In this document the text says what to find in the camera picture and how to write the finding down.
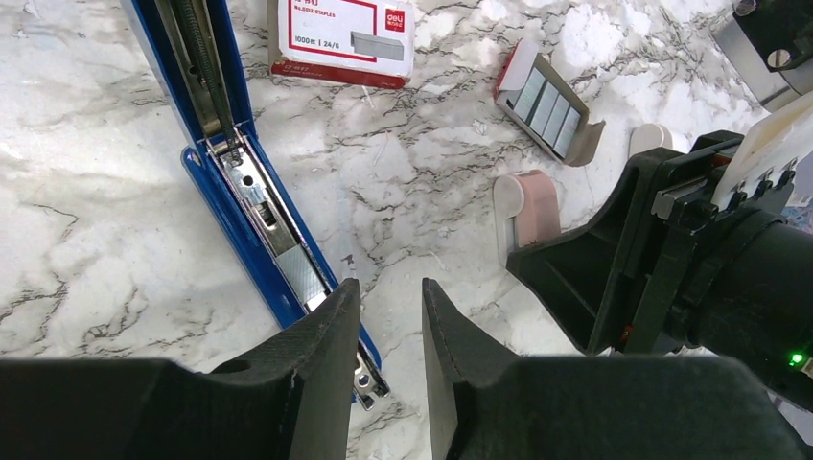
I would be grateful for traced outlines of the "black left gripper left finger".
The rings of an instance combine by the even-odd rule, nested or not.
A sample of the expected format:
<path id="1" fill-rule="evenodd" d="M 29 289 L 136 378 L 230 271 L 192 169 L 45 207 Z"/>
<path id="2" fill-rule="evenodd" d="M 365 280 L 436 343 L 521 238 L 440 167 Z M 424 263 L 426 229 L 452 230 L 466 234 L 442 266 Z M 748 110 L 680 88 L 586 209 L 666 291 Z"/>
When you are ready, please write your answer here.
<path id="1" fill-rule="evenodd" d="M 164 358 L 5 359 L 5 459 L 341 459 L 360 285 L 208 373 Z"/>

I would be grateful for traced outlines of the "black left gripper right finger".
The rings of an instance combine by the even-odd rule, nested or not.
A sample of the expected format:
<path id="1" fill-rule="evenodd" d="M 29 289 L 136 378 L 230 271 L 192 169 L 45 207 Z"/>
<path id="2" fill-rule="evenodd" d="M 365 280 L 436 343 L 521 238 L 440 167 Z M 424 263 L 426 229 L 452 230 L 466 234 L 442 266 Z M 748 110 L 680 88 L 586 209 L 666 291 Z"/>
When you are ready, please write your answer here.
<path id="1" fill-rule="evenodd" d="M 709 356 L 520 356 L 422 282 L 436 459 L 808 459 L 741 363 Z"/>

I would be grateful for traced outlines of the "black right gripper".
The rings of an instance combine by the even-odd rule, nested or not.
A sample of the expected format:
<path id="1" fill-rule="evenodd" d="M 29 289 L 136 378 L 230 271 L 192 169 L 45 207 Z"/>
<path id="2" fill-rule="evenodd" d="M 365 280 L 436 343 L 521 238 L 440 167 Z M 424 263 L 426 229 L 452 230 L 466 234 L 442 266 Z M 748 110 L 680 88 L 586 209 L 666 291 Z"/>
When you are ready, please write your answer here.
<path id="1" fill-rule="evenodd" d="M 812 406 L 812 237 L 782 209 L 796 159 L 714 203 L 742 136 L 635 155 L 584 226 L 511 253 L 507 268 L 575 348 L 596 355 L 705 348 L 774 394 Z"/>

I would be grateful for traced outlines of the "white small stapler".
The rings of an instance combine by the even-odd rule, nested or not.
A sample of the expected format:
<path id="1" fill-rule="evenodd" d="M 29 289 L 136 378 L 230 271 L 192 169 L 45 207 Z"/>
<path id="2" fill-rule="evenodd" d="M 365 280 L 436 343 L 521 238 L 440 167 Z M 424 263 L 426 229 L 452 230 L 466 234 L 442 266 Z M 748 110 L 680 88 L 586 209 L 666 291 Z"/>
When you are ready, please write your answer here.
<path id="1" fill-rule="evenodd" d="M 655 148 L 688 153 L 690 144 L 683 134 L 660 124 L 647 123 L 632 130 L 628 149 L 629 157 Z"/>

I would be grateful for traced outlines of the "pink small stapler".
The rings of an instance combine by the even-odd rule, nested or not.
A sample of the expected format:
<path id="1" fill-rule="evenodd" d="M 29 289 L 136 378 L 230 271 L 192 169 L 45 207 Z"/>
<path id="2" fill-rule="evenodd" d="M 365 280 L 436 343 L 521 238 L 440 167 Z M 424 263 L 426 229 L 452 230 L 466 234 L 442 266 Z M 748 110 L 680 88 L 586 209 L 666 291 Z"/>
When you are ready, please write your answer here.
<path id="1" fill-rule="evenodd" d="M 493 186 L 499 261 L 562 233 L 556 187 L 541 170 L 501 175 Z"/>

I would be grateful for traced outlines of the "red white staple box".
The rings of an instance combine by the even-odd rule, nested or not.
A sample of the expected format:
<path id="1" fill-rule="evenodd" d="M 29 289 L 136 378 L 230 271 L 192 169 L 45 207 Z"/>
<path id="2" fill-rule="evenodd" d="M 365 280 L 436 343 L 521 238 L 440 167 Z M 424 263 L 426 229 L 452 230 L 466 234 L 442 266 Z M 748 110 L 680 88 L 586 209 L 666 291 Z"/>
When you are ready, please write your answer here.
<path id="1" fill-rule="evenodd" d="M 272 75 L 400 89 L 414 66 L 411 4 L 376 0 L 267 3 Z"/>

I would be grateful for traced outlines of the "blue black stapler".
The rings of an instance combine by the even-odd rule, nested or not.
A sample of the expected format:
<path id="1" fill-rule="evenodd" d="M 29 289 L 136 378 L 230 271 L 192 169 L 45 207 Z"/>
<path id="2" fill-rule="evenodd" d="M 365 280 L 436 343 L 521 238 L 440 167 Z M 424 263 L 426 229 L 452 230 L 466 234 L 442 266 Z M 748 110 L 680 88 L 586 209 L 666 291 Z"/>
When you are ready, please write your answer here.
<path id="1" fill-rule="evenodd" d="M 338 281 L 258 138 L 228 6 L 126 1 L 188 145 L 181 160 L 281 328 Z"/>

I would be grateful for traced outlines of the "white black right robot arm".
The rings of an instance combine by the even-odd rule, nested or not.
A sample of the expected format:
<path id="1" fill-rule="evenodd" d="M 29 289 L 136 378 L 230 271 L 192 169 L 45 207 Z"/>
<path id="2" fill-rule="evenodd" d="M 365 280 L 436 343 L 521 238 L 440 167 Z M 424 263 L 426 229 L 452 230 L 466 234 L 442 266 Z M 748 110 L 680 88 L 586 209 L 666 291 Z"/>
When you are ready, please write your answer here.
<path id="1" fill-rule="evenodd" d="M 812 151 L 804 96 L 745 134 L 634 155 L 585 225 L 511 253 L 508 271 L 586 355 L 705 348 L 812 406 L 812 237 L 782 215 Z"/>

